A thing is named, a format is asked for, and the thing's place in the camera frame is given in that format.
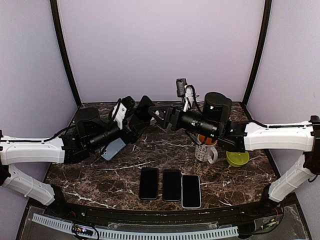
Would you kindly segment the small dark phone case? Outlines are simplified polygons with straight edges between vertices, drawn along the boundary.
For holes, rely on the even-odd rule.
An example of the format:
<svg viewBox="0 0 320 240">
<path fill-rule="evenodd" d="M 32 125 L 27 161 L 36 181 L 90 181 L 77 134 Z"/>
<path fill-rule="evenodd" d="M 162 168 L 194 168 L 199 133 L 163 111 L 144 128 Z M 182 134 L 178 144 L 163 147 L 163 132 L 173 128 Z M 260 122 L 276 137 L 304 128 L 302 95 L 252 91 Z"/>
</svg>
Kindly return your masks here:
<svg viewBox="0 0 320 240">
<path fill-rule="evenodd" d="M 149 108 L 153 106 L 153 101 L 144 95 L 133 113 L 130 124 L 132 126 L 149 125 L 152 119 L 152 116 L 149 114 Z"/>
</svg>

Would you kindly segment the light blue phone case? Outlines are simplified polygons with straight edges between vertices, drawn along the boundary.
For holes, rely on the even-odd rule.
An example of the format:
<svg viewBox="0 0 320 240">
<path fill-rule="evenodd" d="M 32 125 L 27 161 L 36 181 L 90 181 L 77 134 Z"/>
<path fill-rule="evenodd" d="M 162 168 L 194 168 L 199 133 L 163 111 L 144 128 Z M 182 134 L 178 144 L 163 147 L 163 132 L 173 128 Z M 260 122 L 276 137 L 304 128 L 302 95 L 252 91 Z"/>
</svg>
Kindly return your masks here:
<svg viewBox="0 0 320 240">
<path fill-rule="evenodd" d="M 118 138 L 112 141 L 106 148 L 101 149 L 101 157 L 107 161 L 114 158 L 127 144 Z"/>
</svg>

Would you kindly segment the purple smartphone dark screen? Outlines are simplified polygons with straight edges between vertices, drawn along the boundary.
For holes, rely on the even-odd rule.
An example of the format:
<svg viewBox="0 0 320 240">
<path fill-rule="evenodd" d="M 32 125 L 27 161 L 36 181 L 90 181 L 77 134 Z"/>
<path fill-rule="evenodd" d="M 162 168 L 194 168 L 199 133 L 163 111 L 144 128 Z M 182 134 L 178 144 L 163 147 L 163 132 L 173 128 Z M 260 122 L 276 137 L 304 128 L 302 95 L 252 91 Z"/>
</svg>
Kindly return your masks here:
<svg viewBox="0 0 320 240">
<path fill-rule="evenodd" d="M 181 200 L 181 171 L 179 169 L 163 170 L 162 199 L 166 202 Z"/>
</svg>

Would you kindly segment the light blue smartphone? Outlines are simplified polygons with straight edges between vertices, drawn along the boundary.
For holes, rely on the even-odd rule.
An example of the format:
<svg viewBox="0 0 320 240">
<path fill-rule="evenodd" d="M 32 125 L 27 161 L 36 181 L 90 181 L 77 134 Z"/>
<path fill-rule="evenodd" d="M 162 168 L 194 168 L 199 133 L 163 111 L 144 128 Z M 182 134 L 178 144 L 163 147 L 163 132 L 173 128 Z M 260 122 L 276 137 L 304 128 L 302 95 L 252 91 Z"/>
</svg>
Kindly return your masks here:
<svg viewBox="0 0 320 240">
<path fill-rule="evenodd" d="M 181 206 L 184 209 L 199 209 L 202 206 L 201 181 L 198 175 L 182 176 Z"/>
</svg>

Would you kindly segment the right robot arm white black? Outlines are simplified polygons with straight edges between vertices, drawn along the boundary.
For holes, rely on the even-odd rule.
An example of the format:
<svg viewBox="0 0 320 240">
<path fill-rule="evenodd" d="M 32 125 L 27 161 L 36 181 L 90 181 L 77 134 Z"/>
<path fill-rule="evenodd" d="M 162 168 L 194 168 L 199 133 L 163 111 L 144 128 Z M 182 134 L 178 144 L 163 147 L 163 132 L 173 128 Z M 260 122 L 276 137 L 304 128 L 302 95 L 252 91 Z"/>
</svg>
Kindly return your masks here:
<svg viewBox="0 0 320 240">
<path fill-rule="evenodd" d="M 180 106 L 151 106 L 148 113 L 163 128 L 171 125 L 173 131 L 184 129 L 217 142 L 234 153 L 255 150 L 299 150 L 295 164 L 264 190 L 263 200 L 255 205 L 255 213 L 266 217 L 284 198 L 305 181 L 320 174 L 320 118 L 312 115 L 298 123 L 264 124 L 256 120 L 235 122 L 230 120 L 232 100 L 218 92 L 204 97 L 200 113 L 184 110 Z"/>
</svg>

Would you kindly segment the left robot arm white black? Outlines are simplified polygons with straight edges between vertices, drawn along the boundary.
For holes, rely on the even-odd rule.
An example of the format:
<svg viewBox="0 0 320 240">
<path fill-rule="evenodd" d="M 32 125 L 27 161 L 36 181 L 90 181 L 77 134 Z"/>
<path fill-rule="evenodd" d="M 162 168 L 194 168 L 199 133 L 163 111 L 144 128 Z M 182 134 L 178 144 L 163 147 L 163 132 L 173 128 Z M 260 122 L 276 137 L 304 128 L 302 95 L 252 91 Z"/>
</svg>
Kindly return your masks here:
<svg viewBox="0 0 320 240">
<path fill-rule="evenodd" d="M 111 142 L 124 138 L 128 142 L 136 133 L 126 127 L 127 120 L 133 120 L 137 110 L 124 105 L 116 107 L 108 122 L 101 119 L 94 107 L 79 110 L 74 117 L 73 132 L 68 127 L 53 137 L 15 138 L 0 136 L 0 185 L 12 189 L 25 197 L 32 198 L 51 210 L 60 218 L 71 213 L 65 203 L 62 190 L 54 184 L 46 184 L 19 170 L 16 163 L 77 164 L 90 157 L 97 150 L 103 150 Z"/>
</svg>

